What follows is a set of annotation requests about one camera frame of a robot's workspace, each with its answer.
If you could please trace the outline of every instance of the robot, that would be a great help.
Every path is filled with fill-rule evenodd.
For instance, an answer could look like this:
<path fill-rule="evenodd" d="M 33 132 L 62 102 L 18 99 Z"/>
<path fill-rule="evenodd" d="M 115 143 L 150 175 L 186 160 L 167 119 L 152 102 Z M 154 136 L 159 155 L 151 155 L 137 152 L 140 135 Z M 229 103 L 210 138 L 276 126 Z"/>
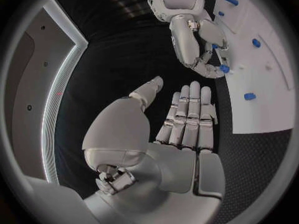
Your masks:
<path fill-rule="evenodd" d="M 184 66 L 204 77 L 224 76 L 222 68 L 208 61 L 214 47 L 222 67 L 229 68 L 228 42 L 203 9 L 204 0 L 149 0 L 149 5 L 159 20 L 170 23 L 172 43 Z M 194 32 L 206 40 L 201 56 Z M 91 124 L 82 149 L 88 166 L 99 174 L 96 198 L 134 223 L 159 219 L 175 224 L 190 216 L 190 223 L 209 222 L 225 193 L 221 160 L 213 153 L 217 115 L 211 90 L 193 81 L 175 92 L 156 141 L 149 143 L 144 111 L 162 87 L 162 78 L 155 77 L 107 106 Z M 187 211 L 167 219 L 167 212 L 180 213 L 182 206 Z M 106 223 L 102 216 L 98 219 Z"/>

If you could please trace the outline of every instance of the blue object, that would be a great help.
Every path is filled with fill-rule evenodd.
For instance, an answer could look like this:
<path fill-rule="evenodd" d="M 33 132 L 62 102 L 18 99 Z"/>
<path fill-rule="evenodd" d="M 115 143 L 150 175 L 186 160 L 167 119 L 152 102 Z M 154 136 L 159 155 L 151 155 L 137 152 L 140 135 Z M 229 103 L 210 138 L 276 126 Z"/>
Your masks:
<path fill-rule="evenodd" d="M 261 43 L 260 43 L 260 41 L 257 40 L 257 39 L 253 39 L 253 40 L 252 40 L 252 44 L 253 44 L 255 47 L 257 47 L 257 48 L 260 48 L 260 47 L 261 47 Z"/>
<path fill-rule="evenodd" d="M 247 101 L 254 100 L 257 96 L 254 93 L 244 94 L 244 99 Z"/>
<path fill-rule="evenodd" d="M 225 0 L 225 1 L 228 1 L 228 2 L 232 3 L 235 6 L 239 5 L 239 1 L 238 0 Z"/>
<path fill-rule="evenodd" d="M 220 70 L 223 71 L 223 73 L 229 73 L 229 67 L 226 65 L 221 65 Z"/>

